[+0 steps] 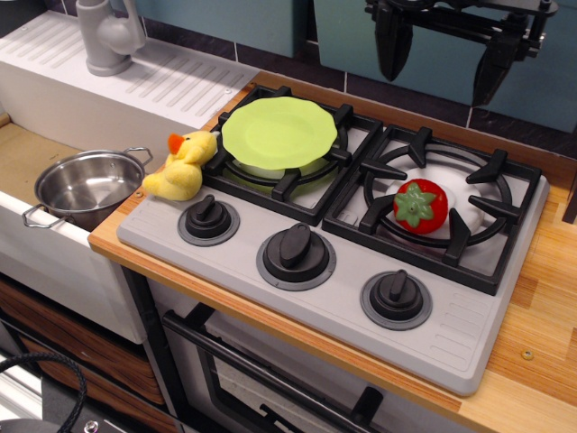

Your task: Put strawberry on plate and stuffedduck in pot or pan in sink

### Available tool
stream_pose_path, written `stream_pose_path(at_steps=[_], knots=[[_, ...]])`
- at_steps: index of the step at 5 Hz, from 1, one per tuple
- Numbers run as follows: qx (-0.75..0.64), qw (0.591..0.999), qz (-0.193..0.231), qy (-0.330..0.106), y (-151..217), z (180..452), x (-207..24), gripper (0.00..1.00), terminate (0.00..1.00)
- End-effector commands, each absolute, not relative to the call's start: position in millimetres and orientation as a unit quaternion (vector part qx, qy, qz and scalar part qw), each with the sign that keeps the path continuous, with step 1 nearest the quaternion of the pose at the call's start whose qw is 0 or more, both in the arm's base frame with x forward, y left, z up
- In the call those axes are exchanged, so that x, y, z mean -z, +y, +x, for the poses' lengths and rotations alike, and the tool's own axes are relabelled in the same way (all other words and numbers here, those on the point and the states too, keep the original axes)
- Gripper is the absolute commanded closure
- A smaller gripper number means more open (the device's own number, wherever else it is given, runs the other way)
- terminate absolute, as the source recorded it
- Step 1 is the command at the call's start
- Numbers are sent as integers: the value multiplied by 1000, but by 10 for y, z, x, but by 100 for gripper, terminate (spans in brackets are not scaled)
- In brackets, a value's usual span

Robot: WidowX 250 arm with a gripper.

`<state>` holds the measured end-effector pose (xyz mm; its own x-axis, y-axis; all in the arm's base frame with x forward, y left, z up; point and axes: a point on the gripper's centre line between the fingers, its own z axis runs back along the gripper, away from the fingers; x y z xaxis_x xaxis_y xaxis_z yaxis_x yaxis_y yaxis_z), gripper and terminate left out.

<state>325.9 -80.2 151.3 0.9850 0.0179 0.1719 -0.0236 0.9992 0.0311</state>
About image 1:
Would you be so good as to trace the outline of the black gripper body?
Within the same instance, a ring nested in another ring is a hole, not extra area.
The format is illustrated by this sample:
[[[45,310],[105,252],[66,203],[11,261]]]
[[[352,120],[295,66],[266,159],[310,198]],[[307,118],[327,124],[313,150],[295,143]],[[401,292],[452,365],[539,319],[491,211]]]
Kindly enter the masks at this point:
[[[403,11],[414,27],[487,46],[495,35],[515,38],[515,57],[536,57],[545,25],[559,9],[555,1],[367,1],[365,12],[376,22],[378,3]]]

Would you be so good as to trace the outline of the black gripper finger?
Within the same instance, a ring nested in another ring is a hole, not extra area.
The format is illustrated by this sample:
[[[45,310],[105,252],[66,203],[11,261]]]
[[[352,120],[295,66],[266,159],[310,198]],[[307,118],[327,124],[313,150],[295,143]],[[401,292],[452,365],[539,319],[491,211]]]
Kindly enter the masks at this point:
[[[472,106],[490,103],[515,60],[515,38],[493,36],[481,56],[473,81]]]
[[[375,22],[380,72],[394,81],[405,67],[413,40],[406,14],[389,3],[378,3]]]

